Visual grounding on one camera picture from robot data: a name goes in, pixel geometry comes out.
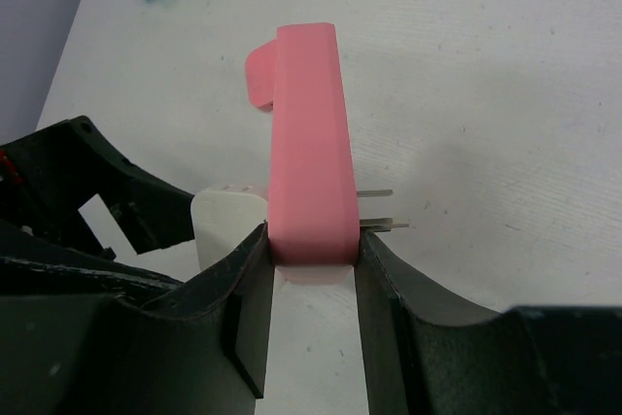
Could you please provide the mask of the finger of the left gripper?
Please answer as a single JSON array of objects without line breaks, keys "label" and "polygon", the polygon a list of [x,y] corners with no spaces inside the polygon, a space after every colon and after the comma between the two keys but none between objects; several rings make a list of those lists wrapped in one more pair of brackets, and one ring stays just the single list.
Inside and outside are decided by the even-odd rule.
[{"label": "finger of the left gripper", "polygon": [[111,255],[79,210],[99,196],[134,251],[191,241],[192,194],[143,170],[80,116],[1,147],[1,218],[53,245]]},{"label": "finger of the left gripper", "polygon": [[1,223],[2,295],[155,298],[181,285],[169,276],[59,247]]}]

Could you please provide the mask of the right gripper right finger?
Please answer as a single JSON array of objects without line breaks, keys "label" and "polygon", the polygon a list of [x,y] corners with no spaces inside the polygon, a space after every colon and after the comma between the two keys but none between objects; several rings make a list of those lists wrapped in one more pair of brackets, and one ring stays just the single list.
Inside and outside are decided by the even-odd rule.
[{"label": "right gripper right finger", "polygon": [[617,414],[621,310],[466,300],[361,236],[354,269],[373,414]]}]

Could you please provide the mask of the white square plug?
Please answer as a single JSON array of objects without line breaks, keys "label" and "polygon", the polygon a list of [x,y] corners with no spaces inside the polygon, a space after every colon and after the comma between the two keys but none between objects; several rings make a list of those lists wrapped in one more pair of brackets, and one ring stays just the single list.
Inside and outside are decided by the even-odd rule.
[{"label": "white square plug", "polygon": [[267,217],[268,188],[226,185],[200,191],[190,204],[200,270],[230,254]]}]

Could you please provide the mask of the pink triangular socket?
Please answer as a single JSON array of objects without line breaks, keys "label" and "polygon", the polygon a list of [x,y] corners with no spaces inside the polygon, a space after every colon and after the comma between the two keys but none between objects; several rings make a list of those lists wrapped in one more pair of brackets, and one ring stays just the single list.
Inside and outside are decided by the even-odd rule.
[{"label": "pink triangular socket", "polygon": [[385,232],[403,224],[360,217],[333,24],[278,28],[272,107],[272,260],[292,283],[337,283],[358,260],[362,230]]}]

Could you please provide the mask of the pink square plug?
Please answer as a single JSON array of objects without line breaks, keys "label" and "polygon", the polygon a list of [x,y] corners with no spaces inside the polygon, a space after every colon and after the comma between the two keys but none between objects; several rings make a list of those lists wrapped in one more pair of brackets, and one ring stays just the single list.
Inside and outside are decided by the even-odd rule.
[{"label": "pink square plug", "polygon": [[276,71],[276,40],[254,49],[245,62],[245,75],[250,103],[263,112],[273,108]]}]

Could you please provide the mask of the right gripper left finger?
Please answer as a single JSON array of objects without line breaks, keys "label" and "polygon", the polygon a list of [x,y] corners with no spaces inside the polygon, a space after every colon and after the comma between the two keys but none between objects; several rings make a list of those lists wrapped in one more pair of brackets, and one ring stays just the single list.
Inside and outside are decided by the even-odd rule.
[{"label": "right gripper left finger", "polygon": [[251,414],[271,300],[266,225],[159,297],[1,294],[1,410]]}]

